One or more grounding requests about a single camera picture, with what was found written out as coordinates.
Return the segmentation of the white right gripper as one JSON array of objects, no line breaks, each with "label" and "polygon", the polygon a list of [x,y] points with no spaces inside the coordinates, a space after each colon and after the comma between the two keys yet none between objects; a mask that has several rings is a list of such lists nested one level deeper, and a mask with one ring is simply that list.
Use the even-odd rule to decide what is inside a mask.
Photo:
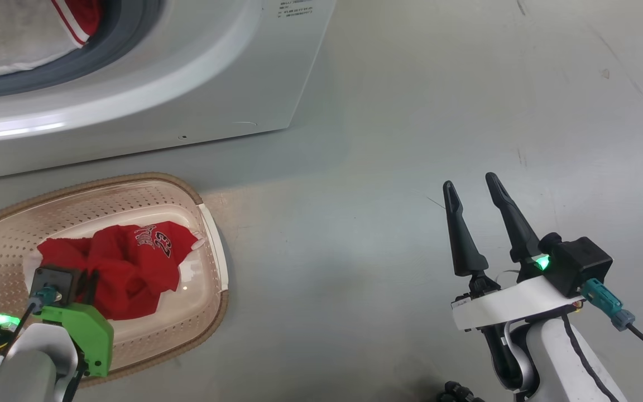
[{"label": "white right gripper", "polygon": [[[511,260],[515,263],[528,262],[543,254],[539,250],[538,236],[500,178],[489,171],[485,181],[507,230]],[[463,217],[463,204],[450,180],[443,185],[443,196],[454,274],[457,277],[483,276],[489,264],[477,249]],[[580,300],[581,295],[571,298],[561,295],[549,280],[539,276],[479,298],[464,296],[451,303],[451,309],[457,328],[466,331],[524,319]]]}]

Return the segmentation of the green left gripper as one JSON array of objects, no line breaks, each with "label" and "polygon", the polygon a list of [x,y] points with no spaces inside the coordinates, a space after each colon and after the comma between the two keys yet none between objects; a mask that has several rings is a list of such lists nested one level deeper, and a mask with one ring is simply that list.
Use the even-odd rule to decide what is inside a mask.
[{"label": "green left gripper", "polygon": [[44,305],[34,315],[36,348],[48,354],[61,368],[74,369],[86,363],[87,376],[107,377],[112,365],[114,329],[94,306],[99,271],[84,273],[79,283],[79,303],[64,307]]}]

